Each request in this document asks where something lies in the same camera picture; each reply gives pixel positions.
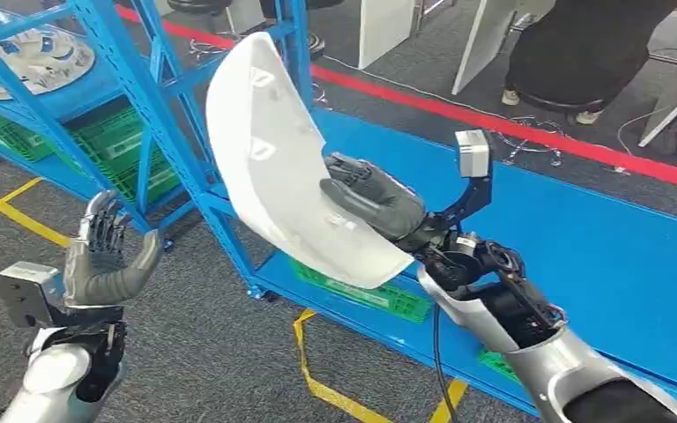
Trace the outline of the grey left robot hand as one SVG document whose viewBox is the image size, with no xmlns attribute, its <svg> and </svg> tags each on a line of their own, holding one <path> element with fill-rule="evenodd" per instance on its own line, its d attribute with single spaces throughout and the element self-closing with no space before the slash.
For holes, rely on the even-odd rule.
<svg viewBox="0 0 677 423">
<path fill-rule="evenodd" d="M 120 208 L 113 190 L 102 190 L 89 200 L 78 233 L 67 244 L 66 307 L 113 307 L 135 298 L 152 278 L 163 253 L 160 232 L 145 233 L 141 249 L 126 262 L 123 243 L 130 216 Z"/>
</svg>

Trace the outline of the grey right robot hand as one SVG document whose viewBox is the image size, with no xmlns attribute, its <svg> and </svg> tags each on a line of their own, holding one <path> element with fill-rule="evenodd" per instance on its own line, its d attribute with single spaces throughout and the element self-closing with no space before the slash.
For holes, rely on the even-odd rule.
<svg viewBox="0 0 677 423">
<path fill-rule="evenodd" d="M 423 200 L 375 164 L 340 152 L 324 164 L 329 176 L 319 182 L 321 191 L 387 240 L 406 237 L 426 217 Z"/>
</svg>

